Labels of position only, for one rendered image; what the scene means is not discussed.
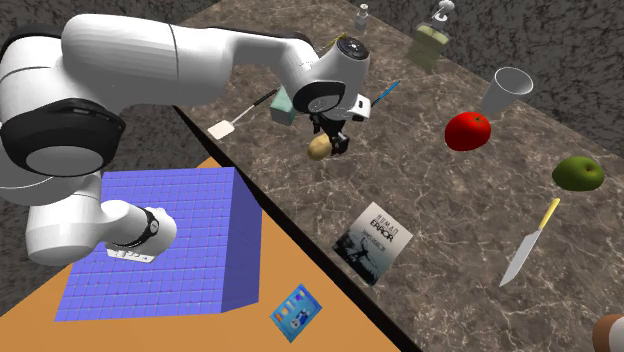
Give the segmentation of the teal box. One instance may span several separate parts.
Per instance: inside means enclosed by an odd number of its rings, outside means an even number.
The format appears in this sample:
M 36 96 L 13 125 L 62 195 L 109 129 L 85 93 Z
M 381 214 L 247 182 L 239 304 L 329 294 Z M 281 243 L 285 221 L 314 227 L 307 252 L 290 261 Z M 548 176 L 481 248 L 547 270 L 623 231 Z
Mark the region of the teal box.
M 297 111 L 293 107 L 293 104 L 283 86 L 280 87 L 270 104 L 270 113 L 274 122 L 287 126 L 290 126 L 293 123 L 297 115 Z

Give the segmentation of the green apple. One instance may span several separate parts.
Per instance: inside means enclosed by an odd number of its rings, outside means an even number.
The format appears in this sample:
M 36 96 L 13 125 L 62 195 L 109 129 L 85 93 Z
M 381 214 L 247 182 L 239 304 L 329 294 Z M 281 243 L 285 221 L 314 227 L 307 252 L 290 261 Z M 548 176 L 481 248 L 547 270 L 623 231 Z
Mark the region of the green apple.
M 605 175 L 597 162 L 582 156 L 572 156 L 562 160 L 553 170 L 552 179 L 560 188 L 568 191 L 584 192 L 599 188 Z

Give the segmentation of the blue tiled robot stand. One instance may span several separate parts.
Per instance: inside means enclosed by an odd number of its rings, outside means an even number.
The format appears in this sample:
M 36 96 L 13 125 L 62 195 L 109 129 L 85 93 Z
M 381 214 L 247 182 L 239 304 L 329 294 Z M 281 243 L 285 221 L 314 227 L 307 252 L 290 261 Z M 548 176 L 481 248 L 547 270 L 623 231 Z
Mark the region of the blue tiled robot stand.
M 56 321 L 223 313 L 259 296 L 262 209 L 233 167 L 108 172 L 102 198 L 161 207 L 172 245 L 150 263 L 103 245 L 72 266 Z

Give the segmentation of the red apple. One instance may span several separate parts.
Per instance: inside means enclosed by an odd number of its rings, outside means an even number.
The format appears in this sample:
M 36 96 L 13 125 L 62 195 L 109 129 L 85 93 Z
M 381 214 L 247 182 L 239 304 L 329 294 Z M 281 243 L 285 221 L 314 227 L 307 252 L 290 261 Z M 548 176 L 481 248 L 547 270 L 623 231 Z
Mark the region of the red apple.
M 471 151 L 485 145 L 491 136 L 487 118 L 477 112 L 463 112 L 446 125 L 444 140 L 454 151 Z

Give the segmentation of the green soap dispenser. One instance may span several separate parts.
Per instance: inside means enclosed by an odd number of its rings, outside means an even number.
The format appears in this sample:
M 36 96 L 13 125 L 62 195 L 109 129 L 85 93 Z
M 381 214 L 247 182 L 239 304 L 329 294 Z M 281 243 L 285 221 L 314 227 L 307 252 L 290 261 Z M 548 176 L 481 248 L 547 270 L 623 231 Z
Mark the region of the green soap dispenser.
M 433 71 L 442 50 L 450 41 L 450 35 L 444 31 L 444 26 L 448 21 L 448 14 L 454 8 L 452 0 L 440 0 L 431 19 L 417 26 L 407 58 L 426 73 Z

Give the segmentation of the blue pen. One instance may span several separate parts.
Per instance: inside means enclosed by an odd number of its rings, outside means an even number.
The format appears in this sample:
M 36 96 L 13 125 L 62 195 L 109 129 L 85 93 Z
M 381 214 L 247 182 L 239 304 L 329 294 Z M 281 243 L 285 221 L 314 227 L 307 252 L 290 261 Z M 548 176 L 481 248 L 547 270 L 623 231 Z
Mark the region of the blue pen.
M 376 106 L 382 99 L 384 99 L 399 83 L 400 83 L 400 80 L 397 80 L 394 83 L 392 83 L 377 99 L 375 99 L 371 103 L 371 108 Z

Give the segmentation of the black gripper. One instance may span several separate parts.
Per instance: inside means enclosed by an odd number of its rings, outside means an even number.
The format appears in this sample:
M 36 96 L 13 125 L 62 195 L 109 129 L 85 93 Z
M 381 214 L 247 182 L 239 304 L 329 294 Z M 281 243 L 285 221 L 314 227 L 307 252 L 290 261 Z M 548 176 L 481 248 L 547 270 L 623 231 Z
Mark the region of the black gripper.
M 350 138 L 342 132 L 345 120 L 332 120 L 323 113 L 311 114 L 309 118 L 313 124 L 314 134 L 323 131 L 331 139 L 331 155 L 339 155 L 347 151 Z

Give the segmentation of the white cup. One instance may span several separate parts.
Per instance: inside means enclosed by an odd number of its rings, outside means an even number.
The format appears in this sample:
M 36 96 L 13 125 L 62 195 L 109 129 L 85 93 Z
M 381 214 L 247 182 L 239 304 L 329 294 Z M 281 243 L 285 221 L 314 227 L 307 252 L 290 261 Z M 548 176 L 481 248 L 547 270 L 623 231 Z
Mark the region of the white cup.
M 484 115 L 500 112 L 533 88 L 533 79 L 526 72 L 514 67 L 499 68 L 482 96 L 480 111 Z

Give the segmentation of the black and white book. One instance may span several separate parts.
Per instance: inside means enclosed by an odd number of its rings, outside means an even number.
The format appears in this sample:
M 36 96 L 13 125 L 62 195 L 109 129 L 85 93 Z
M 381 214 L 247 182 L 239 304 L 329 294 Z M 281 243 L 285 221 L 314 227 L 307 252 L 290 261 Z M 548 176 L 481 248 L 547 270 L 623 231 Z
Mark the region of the black and white book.
M 412 238 L 412 233 L 372 202 L 332 248 L 369 286 L 374 286 Z

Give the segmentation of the brown and white round thing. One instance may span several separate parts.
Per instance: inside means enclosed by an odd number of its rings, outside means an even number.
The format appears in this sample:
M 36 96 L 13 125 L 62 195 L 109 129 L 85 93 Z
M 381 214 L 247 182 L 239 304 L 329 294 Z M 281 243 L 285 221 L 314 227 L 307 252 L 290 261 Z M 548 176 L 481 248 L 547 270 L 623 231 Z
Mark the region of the brown and white round thing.
M 624 314 L 600 318 L 593 327 L 594 352 L 624 352 Z

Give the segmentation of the tan potato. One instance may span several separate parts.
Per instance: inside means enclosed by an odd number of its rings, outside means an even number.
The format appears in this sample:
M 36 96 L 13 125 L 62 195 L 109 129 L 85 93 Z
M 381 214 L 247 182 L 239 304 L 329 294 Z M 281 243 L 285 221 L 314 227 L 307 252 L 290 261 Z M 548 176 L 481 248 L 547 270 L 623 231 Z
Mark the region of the tan potato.
M 332 152 L 332 143 L 326 134 L 315 137 L 308 145 L 307 155 L 310 159 L 319 161 Z

